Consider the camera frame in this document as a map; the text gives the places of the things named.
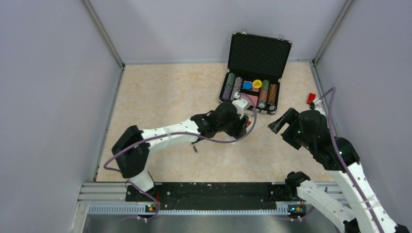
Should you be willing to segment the white remote control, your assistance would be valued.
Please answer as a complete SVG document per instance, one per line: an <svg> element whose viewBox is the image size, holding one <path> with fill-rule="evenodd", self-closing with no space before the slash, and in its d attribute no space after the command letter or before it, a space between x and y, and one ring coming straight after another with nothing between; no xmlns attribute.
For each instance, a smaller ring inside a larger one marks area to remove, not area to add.
<svg viewBox="0 0 412 233"><path fill-rule="evenodd" d="M249 132L251 126L252 122L250 120L243 119L241 121L237 121L225 131L226 141L236 141L240 139Z"/></svg>

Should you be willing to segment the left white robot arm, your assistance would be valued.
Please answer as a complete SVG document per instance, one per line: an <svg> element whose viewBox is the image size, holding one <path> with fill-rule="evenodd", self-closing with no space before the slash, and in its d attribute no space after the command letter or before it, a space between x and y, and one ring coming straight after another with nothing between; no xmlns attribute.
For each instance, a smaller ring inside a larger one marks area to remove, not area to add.
<svg viewBox="0 0 412 233"><path fill-rule="evenodd" d="M174 125L145 130L136 125L128 127L111 149L122 177L138 187L137 194L143 200L153 199L154 180L145 168L150 154L184 143L216 142L214 136L218 133L238 141L247 134L249 118L244 112L249 106L247 100L238 99Z"/></svg>

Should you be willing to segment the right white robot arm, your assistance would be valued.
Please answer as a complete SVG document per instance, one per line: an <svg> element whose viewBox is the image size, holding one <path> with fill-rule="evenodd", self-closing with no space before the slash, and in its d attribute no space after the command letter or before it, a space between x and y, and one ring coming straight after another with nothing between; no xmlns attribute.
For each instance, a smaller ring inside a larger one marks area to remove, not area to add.
<svg viewBox="0 0 412 233"><path fill-rule="evenodd" d="M323 191L304 172L290 172L285 179L285 194L302 199L328 218L341 233L407 233L386 212L370 186L353 145L334 135L332 117L323 108L303 112L290 108L268 128L295 149L305 148L332 176L348 206Z"/></svg>

